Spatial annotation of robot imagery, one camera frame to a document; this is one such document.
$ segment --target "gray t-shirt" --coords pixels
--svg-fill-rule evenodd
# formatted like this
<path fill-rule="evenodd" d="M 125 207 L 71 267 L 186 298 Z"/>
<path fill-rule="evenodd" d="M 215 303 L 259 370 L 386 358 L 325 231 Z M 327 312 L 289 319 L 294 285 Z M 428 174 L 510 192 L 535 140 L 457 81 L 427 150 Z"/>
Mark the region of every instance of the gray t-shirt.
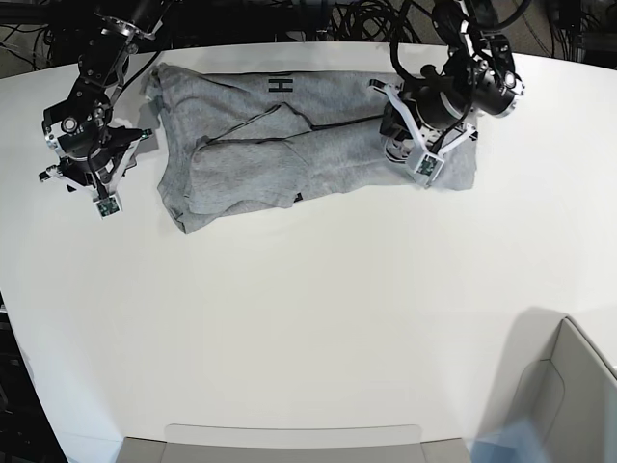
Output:
<path fill-rule="evenodd" d="M 167 133 L 163 204 L 185 233 L 214 219 L 291 207 L 366 185 L 414 181 L 385 158 L 387 104 L 371 79 L 395 74 L 198 74 L 159 66 L 147 84 Z M 435 188 L 470 189 L 475 143 L 449 153 Z"/>

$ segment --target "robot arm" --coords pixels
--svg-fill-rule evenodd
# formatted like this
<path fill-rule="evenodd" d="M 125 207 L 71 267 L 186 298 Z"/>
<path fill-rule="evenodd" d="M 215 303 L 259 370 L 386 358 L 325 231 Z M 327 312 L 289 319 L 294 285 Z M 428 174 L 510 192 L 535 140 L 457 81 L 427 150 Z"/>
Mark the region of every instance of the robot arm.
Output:
<path fill-rule="evenodd" d="M 105 0 L 97 11 L 103 22 L 100 35 L 80 58 L 68 99 L 43 113 L 45 140 L 60 162 L 42 172 L 40 180 L 55 177 L 69 191 L 86 192 L 102 217 L 121 210 L 118 183 L 135 165 L 139 142 L 151 135 L 150 130 L 109 126 L 126 85 L 128 58 L 138 51 L 139 41 L 154 38 L 173 1 Z M 417 183 L 429 186 L 442 169 L 443 156 L 477 136 L 468 123 L 470 112 L 502 117 L 523 95 L 510 44 L 498 30 L 514 22 L 530 1 L 523 0 L 513 16 L 497 24 L 491 0 L 436 0 L 431 16 L 449 55 L 442 73 L 431 65 L 420 76 L 407 72 L 398 60 L 398 33 L 392 34 L 390 57 L 403 84 L 371 85 L 389 100 L 380 129 L 388 140 L 387 158 L 407 164 Z M 411 4 L 404 0 L 400 17 L 407 16 Z"/>
<path fill-rule="evenodd" d="M 79 77 L 68 98 L 43 112 L 45 141 L 60 162 L 40 173 L 40 181 L 55 177 L 69 191 L 87 192 L 102 217 L 121 209 L 118 183 L 135 164 L 132 155 L 139 142 L 151 135 L 150 130 L 109 126 L 113 106 L 124 89 L 128 58 L 137 53 L 137 41 L 154 39 L 155 28 L 172 2 L 104 2 L 96 12 L 103 23 L 100 35 L 80 57 Z"/>
<path fill-rule="evenodd" d="M 405 0 L 401 15 L 410 0 Z M 403 79 L 394 87 L 370 85 L 389 100 L 380 132 L 387 138 L 386 156 L 407 164 L 416 183 L 430 186 L 445 163 L 444 155 L 477 137 L 469 113 L 504 117 L 523 96 L 510 43 L 499 29 L 520 16 L 529 1 L 501 24 L 491 0 L 437 0 L 432 12 L 435 28 L 448 46 L 449 58 L 438 74 L 426 65 L 420 76 L 407 72 L 398 60 L 396 33 L 390 42 L 392 65 Z"/>

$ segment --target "white table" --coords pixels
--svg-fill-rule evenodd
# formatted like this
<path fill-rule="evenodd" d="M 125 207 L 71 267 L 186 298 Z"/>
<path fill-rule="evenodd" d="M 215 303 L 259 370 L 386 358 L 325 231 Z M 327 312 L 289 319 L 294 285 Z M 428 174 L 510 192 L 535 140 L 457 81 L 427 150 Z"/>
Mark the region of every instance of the white table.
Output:
<path fill-rule="evenodd" d="M 445 50 L 401 55 L 418 71 Z M 388 46 L 370 43 L 160 61 L 390 70 Z M 161 128 L 121 183 L 125 212 L 101 222 L 88 198 L 37 178 L 56 159 L 41 112 L 66 98 L 76 67 L 0 81 L 0 287 L 67 454 L 113 461 L 123 436 L 162 440 L 170 423 L 416 424 L 424 441 L 497 430 L 563 314 L 617 302 L 617 73 L 517 65 L 527 94 L 510 117 L 480 121 L 472 190 L 370 187 L 189 236 L 156 192 Z M 137 124 L 138 87 L 118 120 Z"/>

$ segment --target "black cable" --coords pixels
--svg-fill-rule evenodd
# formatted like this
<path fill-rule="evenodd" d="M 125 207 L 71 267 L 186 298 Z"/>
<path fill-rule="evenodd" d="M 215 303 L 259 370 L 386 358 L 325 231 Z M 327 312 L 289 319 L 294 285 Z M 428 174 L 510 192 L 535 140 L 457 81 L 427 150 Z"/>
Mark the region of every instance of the black cable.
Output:
<path fill-rule="evenodd" d="M 430 149 L 430 151 L 433 154 L 437 154 L 438 152 L 440 152 L 443 142 L 445 141 L 445 137 L 447 137 L 447 135 L 452 130 L 454 130 L 461 123 L 463 123 L 465 119 L 467 118 L 467 116 L 469 115 L 469 111 L 471 111 L 471 107 L 473 106 L 473 92 L 475 90 L 475 82 L 476 82 L 475 81 L 475 69 L 472 68 L 471 69 L 471 93 L 469 94 L 469 100 L 465 106 L 465 111 L 463 111 L 463 116 L 461 116 L 461 118 L 458 121 L 456 121 L 450 127 L 448 127 L 446 130 L 443 131 L 442 135 L 440 135 L 440 138 L 437 139 L 437 141 L 433 144 L 433 146 Z"/>
<path fill-rule="evenodd" d="M 588 25 L 591 26 L 589 29 L 602 29 L 602 23 L 593 14 L 588 12 L 580 12 L 580 14 L 581 19 L 587 21 Z"/>
<path fill-rule="evenodd" d="M 35 44 L 32 46 L 32 62 L 34 63 L 32 66 L 32 70 L 37 69 L 37 45 L 39 44 L 40 36 L 44 33 L 44 28 L 39 31 L 35 38 Z"/>
<path fill-rule="evenodd" d="M 310 130 L 312 131 L 319 131 L 319 130 L 328 130 L 330 128 L 339 128 L 339 127 L 345 127 L 347 125 L 353 125 L 355 123 L 366 123 L 368 121 L 375 121 L 376 119 L 382 119 L 384 117 L 383 114 L 378 114 L 375 116 L 368 116 L 366 118 L 359 118 L 359 119 L 353 119 L 352 121 L 344 121 L 342 123 L 327 123 L 324 125 L 310 125 Z"/>
<path fill-rule="evenodd" d="M 54 49 L 54 41 L 56 40 L 53 31 L 48 26 L 45 30 L 45 33 L 42 36 L 42 41 L 45 45 L 47 45 L 47 65 L 51 66 L 53 62 L 53 49 Z"/>
<path fill-rule="evenodd" d="M 422 43 L 409 18 L 402 18 L 389 0 L 335 4 L 331 21 L 332 37 L 335 41 L 390 41 L 399 19 L 403 19 L 399 40 Z"/>
<path fill-rule="evenodd" d="M 11 35 L 14 34 L 15 32 L 18 32 L 20 34 L 30 34 L 31 32 L 44 31 L 47 28 L 47 26 L 44 26 L 44 27 L 40 27 L 38 29 L 31 29 L 29 31 L 23 31 L 23 30 L 19 29 L 19 26 L 7 26 L 6 24 L 0 24 L 0 27 L 4 27 L 6 29 L 11 29 L 12 30 Z M 8 39 L 11 35 L 6 36 L 3 41 L 6 41 L 6 39 Z"/>
<path fill-rule="evenodd" d="M 92 156 L 93 156 L 94 147 L 96 146 L 96 142 L 98 142 L 97 138 L 94 139 L 94 141 L 88 148 L 88 154 L 86 154 L 86 163 L 88 164 L 88 169 L 90 169 L 90 174 L 93 177 L 94 185 L 96 186 L 96 192 L 98 193 L 98 198 L 100 200 L 103 200 L 109 197 L 109 193 L 107 193 L 107 190 L 101 183 L 100 178 L 98 178 L 98 174 L 94 171 Z"/>
<path fill-rule="evenodd" d="M 550 30 L 550 56 L 552 58 L 555 58 L 555 25 L 553 24 L 552 17 L 550 16 L 550 4 L 549 4 L 549 2 L 546 2 L 546 4 L 545 4 L 544 14 L 545 14 L 545 17 L 547 19 L 547 22 L 549 23 L 549 30 Z"/>
<path fill-rule="evenodd" d="M 577 48 L 575 47 L 575 36 L 572 30 L 566 31 L 566 40 L 570 50 L 570 61 L 577 61 Z"/>
<path fill-rule="evenodd" d="M 523 0 L 521 4 L 519 5 L 519 7 L 510 15 L 510 17 L 508 17 L 505 21 L 499 22 L 499 24 L 493 24 L 493 25 L 478 24 L 476 21 L 474 21 L 473 19 L 469 17 L 467 18 L 467 21 L 469 24 L 471 24 L 473 27 L 475 27 L 479 31 L 499 32 L 499 31 L 502 31 L 503 29 L 510 27 L 512 24 L 514 24 L 523 15 L 523 13 L 527 10 L 527 8 L 529 8 L 529 5 L 531 5 L 531 0 Z"/>
<path fill-rule="evenodd" d="M 161 54 L 161 53 L 163 53 L 163 47 L 161 47 L 161 49 L 160 49 L 160 50 L 158 50 L 156 53 L 154 53 L 154 54 L 152 55 L 152 57 L 148 60 L 148 62 L 147 62 L 147 63 L 145 63 L 145 64 L 142 66 L 142 68 L 141 68 L 141 69 L 139 69 L 137 72 L 135 72 L 135 73 L 133 74 L 133 76 L 132 76 L 130 79 L 128 79 L 128 80 L 126 81 L 126 83 L 125 83 L 125 84 L 124 84 L 124 86 L 122 87 L 122 90 L 121 90 L 121 92 L 120 92 L 120 95 L 122 95 L 122 94 L 124 93 L 124 91 L 125 91 L 126 89 L 128 89 L 128 87 L 129 87 L 129 86 L 130 86 L 133 82 L 135 82 L 135 81 L 139 78 L 139 76 L 140 76 L 140 75 L 142 75 L 142 74 L 144 73 L 144 71 L 145 71 L 146 69 L 148 69 L 148 68 L 152 65 L 152 63 L 154 63 L 154 62 L 156 61 L 156 59 L 160 56 L 160 54 Z"/>
<path fill-rule="evenodd" d="M 2 43 L 0 43 L 0 48 L 2 48 L 3 50 L 7 50 L 9 53 L 11 53 L 13 56 L 15 56 L 15 58 L 28 63 L 32 67 L 35 65 L 32 61 L 30 61 L 27 58 L 24 58 L 23 56 L 15 53 L 14 51 L 12 51 L 10 48 L 8 48 L 7 46 L 5 46 Z"/>
<path fill-rule="evenodd" d="M 569 31 L 561 31 L 561 40 L 566 48 L 566 60 L 572 61 L 572 49 L 570 47 L 570 33 Z"/>
<path fill-rule="evenodd" d="M 328 29 L 328 0 L 321 0 L 319 10 L 319 29 L 321 32 L 317 34 L 318 39 L 326 41 L 326 30 Z"/>
<path fill-rule="evenodd" d="M 307 41 L 315 41 L 315 36 L 311 32 L 309 25 L 307 23 L 307 0 L 300 0 L 298 11 L 300 12 L 300 24 L 302 27 L 302 32 L 305 33 L 305 38 Z"/>
<path fill-rule="evenodd" d="M 417 77 L 413 77 L 403 65 L 401 65 L 400 60 L 398 59 L 398 43 L 400 40 L 401 31 L 403 29 L 403 24 L 405 19 L 407 18 L 407 12 L 409 8 L 412 6 L 411 0 L 403 0 L 403 5 L 401 6 L 401 10 L 399 12 L 399 21 L 397 27 L 394 28 L 394 33 L 392 34 L 392 38 L 389 43 L 389 58 L 392 63 L 392 67 L 396 71 L 396 73 L 405 81 L 405 83 L 409 83 L 412 86 L 419 86 L 423 83 L 423 79 L 418 79 Z"/>
<path fill-rule="evenodd" d="M 40 0 L 40 2 L 38 3 L 38 5 L 44 5 L 48 0 Z M 13 26 L 3 26 L 3 27 L 8 27 L 10 29 L 13 29 L 2 41 L 7 41 L 8 39 L 11 38 L 11 36 L 15 33 L 15 32 L 25 32 L 25 31 L 20 31 L 19 27 L 21 27 L 22 24 L 17 24 L 15 27 Z"/>
<path fill-rule="evenodd" d="M 557 41 L 561 44 L 561 53 L 563 54 L 563 59 L 565 61 L 570 61 L 570 48 L 568 45 L 568 41 L 566 40 L 564 32 L 558 27 L 556 28 L 556 36 Z"/>
<path fill-rule="evenodd" d="M 613 8 L 617 8 L 617 2 L 611 3 L 610 5 L 606 7 L 606 10 L 604 10 L 604 14 L 606 15 L 608 19 L 610 19 L 610 15 L 611 15 Z"/>
<path fill-rule="evenodd" d="M 428 10 L 426 10 L 424 7 L 422 7 L 419 3 L 417 3 L 417 2 L 416 2 L 416 1 L 414 1 L 414 0 L 410 0 L 410 3 L 411 3 L 414 7 L 416 7 L 416 9 L 417 9 L 419 12 L 421 12 L 421 13 L 422 13 L 422 14 L 424 14 L 425 16 L 428 16 L 428 18 L 429 18 L 429 19 L 433 20 L 433 15 L 432 15 L 432 14 L 431 14 Z"/>
<path fill-rule="evenodd" d="M 519 3 L 517 2 L 517 0 L 512 0 L 512 3 L 514 4 L 515 7 L 519 7 Z M 527 16 L 525 16 L 523 14 L 523 22 L 525 24 L 525 26 L 527 26 L 527 29 L 529 30 L 529 33 L 531 34 L 531 37 L 533 37 L 533 39 L 536 41 L 536 43 L 538 43 L 538 46 L 540 47 L 540 49 L 542 51 L 544 51 L 544 53 L 547 56 L 550 56 L 550 52 L 549 49 L 547 48 L 546 45 L 544 45 L 544 43 L 540 40 L 540 38 L 538 37 L 538 35 L 536 34 L 536 31 L 533 30 L 533 28 L 531 27 L 531 24 L 529 23 L 529 21 L 527 20 Z"/>

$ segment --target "folded shirt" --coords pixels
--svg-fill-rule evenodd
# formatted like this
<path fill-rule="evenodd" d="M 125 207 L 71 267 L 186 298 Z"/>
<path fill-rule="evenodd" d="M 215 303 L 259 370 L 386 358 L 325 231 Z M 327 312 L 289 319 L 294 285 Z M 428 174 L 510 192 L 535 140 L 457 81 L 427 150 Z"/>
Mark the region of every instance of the folded shirt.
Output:
<path fill-rule="evenodd" d="M 158 190 L 185 233 L 218 217 L 291 207 L 366 185 L 413 184 L 385 157 L 379 133 L 387 99 L 371 79 L 396 74 L 289 72 L 198 74 L 159 66 L 148 80 L 167 134 Z M 446 155 L 433 188 L 473 186 L 475 143 Z"/>

